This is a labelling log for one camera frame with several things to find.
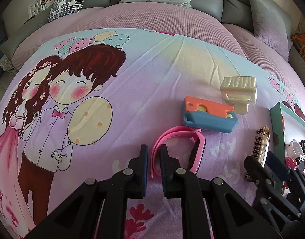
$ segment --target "floor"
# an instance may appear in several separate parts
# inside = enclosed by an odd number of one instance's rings
[[[13,72],[13,73],[4,72],[1,75],[1,77],[0,77],[0,101],[3,98],[5,90],[8,88],[8,86],[10,85],[12,79],[15,77],[16,74],[17,74],[16,72]]]

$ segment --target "shirt collar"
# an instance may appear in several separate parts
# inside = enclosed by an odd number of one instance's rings
[[[57,110],[58,113],[62,113],[62,112],[65,112],[65,114],[68,113],[68,108],[67,108],[67,107],[65,107],[65,108],[60,112],[59,107],[58,107],[57,105],[55,105],[55,106],[53,107],[53,110]]]

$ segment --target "silver screw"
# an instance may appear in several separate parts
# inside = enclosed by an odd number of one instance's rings
[[[183,174],[186,173],[186,170],[185,170],[184,168],[178,168],[178,169],[176,170],[176,173],[183,175]]]
[[[125,170],[123,171],[123,173],[124,173],[125,175],[131,175],[133,172],[134,172],[134,171],[133,171],[132,169],[130,169],[130,168],[127,168],[127,169],[125,169]]]
[[[221,178],[214,178],[213,179],[214,184],[216,185],[222,185],[223,184],[223,180]]]
[[[85,180],[85,183],[86,183],[87,185],[89,185],[89,186],[92,186],[92,185],[94,185],[94,183],[95,183],[95,179],[94,179],[94,178],[87,178],[87,179]]]
[[[260,202],[265,205],[268,203],[268,200],[266,198],[260,198]]]

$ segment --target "girl's eye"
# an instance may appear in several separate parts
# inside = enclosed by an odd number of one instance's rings
[[[28,82],[28,83],[25,85],[24,89],[29,88],[30,85],[31,85],[31,82]]]

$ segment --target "yellow polka dot balloon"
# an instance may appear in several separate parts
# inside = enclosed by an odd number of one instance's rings
[[[99,42],[99,41],[103,41],[103,40],[107,39],[108,37],[115,36],[116,34],[117,34],[116,31],[105,31],[105,32],[97,34],[94,37],[94,39],[95,39],[95,42]]]
[[[68,126],[68,137],[76,145],[94,144],[108,131],[113,110],[108,100],[90,97],[75,109]]]

